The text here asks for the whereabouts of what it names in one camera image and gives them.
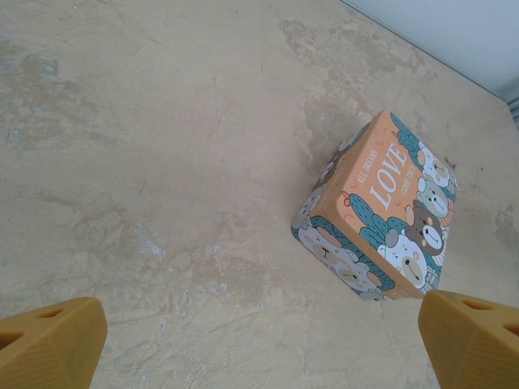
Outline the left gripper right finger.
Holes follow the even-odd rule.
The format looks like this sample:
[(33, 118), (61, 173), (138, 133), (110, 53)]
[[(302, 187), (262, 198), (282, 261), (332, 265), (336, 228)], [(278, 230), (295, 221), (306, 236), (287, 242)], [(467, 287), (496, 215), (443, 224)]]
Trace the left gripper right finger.
[(418, 328), (440, 387), (518, 387), (518, 308), (435, 290)]

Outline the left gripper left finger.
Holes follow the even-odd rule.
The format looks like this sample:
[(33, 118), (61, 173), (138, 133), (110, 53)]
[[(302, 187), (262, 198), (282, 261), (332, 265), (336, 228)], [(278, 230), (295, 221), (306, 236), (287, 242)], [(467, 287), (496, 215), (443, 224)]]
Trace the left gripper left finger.
[(95, 297), (2, 318), (1, 387), (89, 388), (107, 332)]

